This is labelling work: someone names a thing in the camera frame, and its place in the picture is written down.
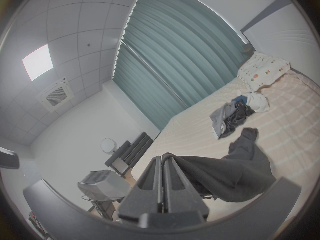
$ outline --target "headboard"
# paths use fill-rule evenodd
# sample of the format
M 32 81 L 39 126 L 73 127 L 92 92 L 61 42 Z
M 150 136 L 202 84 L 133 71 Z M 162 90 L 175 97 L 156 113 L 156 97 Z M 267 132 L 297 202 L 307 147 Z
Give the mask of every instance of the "headboard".
M 255 50 L 290 61 L 293 69 L 320 85 L 320 48 L 290 0 L 275 0 L 241 32 Z

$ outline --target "bed sheet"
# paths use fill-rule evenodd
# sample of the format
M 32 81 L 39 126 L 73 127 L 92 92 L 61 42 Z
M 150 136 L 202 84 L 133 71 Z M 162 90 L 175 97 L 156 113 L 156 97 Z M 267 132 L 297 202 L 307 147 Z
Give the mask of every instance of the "bed sheet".
M 270 111 L 252 114 L 230 136 L 217 140 L 209 115 L 235 98 L 239 89 L 246 91 L 246 86 L 235 78 L 174 116 L 131 174 L 137 180 L 153 157 L 166 152 L 177 156 L 222 158 L 244 127 L 258 128 L 256 143 L 268 156 L 274 177 L 285 176 L 302 187 L 289 219 L 301 209 L 320 173 L 320 89 L 308 78 L 290 70 L 271 86 L 258 90 L 266 96 Z M 205 199 L 210 209 L 208 221 L 227 216 L 255 198 L 238 203 Z

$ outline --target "smoke detector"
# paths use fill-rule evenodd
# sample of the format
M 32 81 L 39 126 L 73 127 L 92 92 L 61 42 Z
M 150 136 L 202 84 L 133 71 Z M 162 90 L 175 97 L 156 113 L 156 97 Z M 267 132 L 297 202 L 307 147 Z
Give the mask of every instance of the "smoke detector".
M 74 94 L 66 77 L 60 78 L 40 92 L 36 98 L 49 111 L 54 112 L 58 107 L 72 99 Z

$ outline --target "curtain pleat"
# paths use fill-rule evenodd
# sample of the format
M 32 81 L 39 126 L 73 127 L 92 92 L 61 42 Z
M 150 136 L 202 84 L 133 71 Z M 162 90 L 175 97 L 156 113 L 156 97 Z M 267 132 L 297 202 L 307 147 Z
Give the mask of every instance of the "curtain pleat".
M 236 32 L 197 0 L 138 0 L 122 41 L 130 49 L 121 45 L 113 79 L 160 130 L 246 59 Z

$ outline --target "square light panel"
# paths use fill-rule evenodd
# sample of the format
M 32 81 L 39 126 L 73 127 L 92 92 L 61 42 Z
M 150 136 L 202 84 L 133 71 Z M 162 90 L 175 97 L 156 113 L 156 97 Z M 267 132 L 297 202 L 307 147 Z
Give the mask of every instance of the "square light panel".
M 23 58 L 22 62 L 31 81 L 54 67 L 47 44 Z

